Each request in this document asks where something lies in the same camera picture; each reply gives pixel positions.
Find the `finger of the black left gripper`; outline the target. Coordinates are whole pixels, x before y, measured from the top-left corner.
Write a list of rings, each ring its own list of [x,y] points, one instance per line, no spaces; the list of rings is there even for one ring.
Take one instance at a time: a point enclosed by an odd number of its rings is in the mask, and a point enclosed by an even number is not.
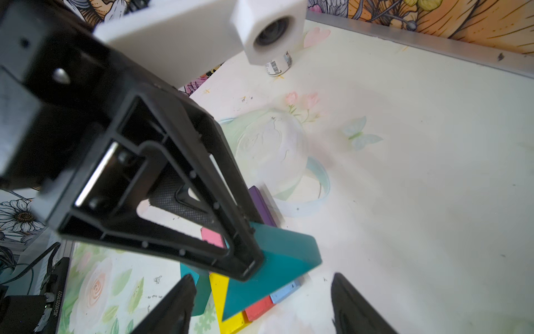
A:
[[[250,226],[258,213],[217,122],[156,83],[118,83],[102,104],[109,122],[87,136],[58,201],[58,233],[250,279],[264,262]],[[140,217],[144,200],[221,233],[229,246]]]

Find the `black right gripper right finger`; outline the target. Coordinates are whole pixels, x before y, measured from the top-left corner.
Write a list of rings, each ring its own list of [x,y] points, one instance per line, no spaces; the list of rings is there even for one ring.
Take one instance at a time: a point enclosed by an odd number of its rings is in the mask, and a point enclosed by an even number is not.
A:
[[[331,285],[333,323],[336,333],[397,334],[341,273],[335,273]]]

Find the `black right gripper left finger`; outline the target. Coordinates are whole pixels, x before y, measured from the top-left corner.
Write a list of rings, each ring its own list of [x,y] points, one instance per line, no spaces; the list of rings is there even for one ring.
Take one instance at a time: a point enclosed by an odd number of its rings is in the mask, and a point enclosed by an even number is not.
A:
[[[187,334],[196,292],[192,275],[185,275],[132,334]]]

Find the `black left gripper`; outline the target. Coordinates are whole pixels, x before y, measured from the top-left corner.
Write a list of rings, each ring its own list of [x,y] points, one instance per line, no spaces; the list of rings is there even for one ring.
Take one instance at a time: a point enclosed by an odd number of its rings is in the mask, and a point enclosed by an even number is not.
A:
[[[164,234],[137,207],[167,167],[167,85],[56,1],[1,3],[1,187],[59,234]]]

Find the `teal block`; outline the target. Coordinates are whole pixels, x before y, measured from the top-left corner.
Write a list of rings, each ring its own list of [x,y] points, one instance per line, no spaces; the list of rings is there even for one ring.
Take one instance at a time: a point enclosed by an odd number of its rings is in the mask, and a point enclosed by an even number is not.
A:
[[[264,297],[302,277],[322,263],[317,241],[310,235],[250,223],[263,261],[228,274],[228,296],[223,319],[244,311]]]
[[[208,300],[211,296],[209,272],[181,263],[180,273],[182,278],[188,274],[193,277],[196,287],[196,297],[194,298],[192,316],[200,316],[205,312]]]

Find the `yellow block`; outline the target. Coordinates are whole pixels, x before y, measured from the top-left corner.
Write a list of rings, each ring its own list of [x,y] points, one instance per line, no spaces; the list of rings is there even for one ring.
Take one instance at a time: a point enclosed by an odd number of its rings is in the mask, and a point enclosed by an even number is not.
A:
[[[223,319],[228,296],[229,278],[216,273],[211,273],[209,275],[209,280],[220,334],[238,333],[249,326],[251,322],[248,320],[248,317],[244,311],[235,314],[227,320]]]

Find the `pink block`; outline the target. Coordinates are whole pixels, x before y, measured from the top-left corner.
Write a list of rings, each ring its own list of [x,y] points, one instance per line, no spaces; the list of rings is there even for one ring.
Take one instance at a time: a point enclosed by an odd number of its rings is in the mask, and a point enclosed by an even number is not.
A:
[[[201,236],[203,241],[211,245],[217,246],[221,249],[227,248],[224,238],[217,232],[214,232],[208,228],[201,228]]]

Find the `blue grey triangle block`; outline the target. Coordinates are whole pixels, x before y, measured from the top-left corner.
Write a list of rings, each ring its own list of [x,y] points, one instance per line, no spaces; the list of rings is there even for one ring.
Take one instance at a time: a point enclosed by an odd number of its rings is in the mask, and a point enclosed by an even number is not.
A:
[[[302,278],[296,278],[296,280],[292,281],[291,283],[288,283],[284,287],[276,290],[275,292],[270,294],[270,298],[273,302],[273,304],[279,304],[282,303],[283,300],[291,296],[294,292],[296,292],[300,287],[302,286]]]

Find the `red block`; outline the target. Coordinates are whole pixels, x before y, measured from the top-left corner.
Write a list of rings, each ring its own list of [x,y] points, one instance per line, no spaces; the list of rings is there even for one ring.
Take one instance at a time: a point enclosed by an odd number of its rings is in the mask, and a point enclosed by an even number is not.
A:
[[[270,296],[266,296],[245,309],[249,321],[256,321],[275,306]]]

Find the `purple rectangular block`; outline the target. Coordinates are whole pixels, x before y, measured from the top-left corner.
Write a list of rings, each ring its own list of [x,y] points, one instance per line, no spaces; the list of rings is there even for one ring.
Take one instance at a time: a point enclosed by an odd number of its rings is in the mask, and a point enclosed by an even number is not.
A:
[[[257,208],[257,211],[263,221],[264,224],[269,225],[271,227],[276,228],[277,224],[271,214],[271,210],[269,209],[267,203],[265,202],[260,190],[256,186],[250,187],[248,190],[249,194],[251,195],[253,199],[253,203],[255,207]]]

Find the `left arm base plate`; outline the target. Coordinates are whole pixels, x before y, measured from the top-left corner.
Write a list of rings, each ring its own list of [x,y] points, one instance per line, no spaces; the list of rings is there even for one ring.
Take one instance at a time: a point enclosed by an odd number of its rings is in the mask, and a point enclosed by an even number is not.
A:
[[[68,257],[59,260],[51,274],[45,277],[37,295],[2,298],[1,332],[55,334],[59,327],[69,267]]]

